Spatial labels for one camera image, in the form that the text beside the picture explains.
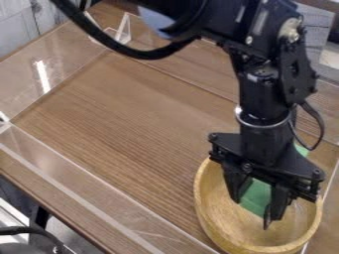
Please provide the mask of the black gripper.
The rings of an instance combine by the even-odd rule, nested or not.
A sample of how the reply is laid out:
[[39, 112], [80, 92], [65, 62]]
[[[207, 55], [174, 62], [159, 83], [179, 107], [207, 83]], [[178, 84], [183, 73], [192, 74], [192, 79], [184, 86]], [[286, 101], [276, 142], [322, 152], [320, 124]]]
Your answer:
[[222, 166], [230, 197], [235, 203], [254, 179], [271, 185], [270, 202], [263, 213], [263, 229], [280, 221], [295, 199], [318, 200], [324, 172], [298, 153], [294, 141], [295, 111], [276, 118], [259, 118], [236, 109], [239, 133], [210, 134], [210, 159]]

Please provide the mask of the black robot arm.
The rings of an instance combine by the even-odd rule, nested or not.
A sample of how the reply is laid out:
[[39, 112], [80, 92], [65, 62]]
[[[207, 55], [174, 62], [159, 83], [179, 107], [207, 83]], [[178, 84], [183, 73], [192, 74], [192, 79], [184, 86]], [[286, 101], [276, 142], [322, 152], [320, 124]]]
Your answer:
[[207, 38], [227, 52], [239, 81], [238, 133], [210, 135], [234, 201], [254, 180], [270, 185], [263, 224], [302, 197], [318, 200], [324, 172], [295, 149], [296, 109], [323, 124], [307, 102], [318, 74], [306, 49], [303, 15], [292, 0], [134, 0], [146, 24], [172, 42]]

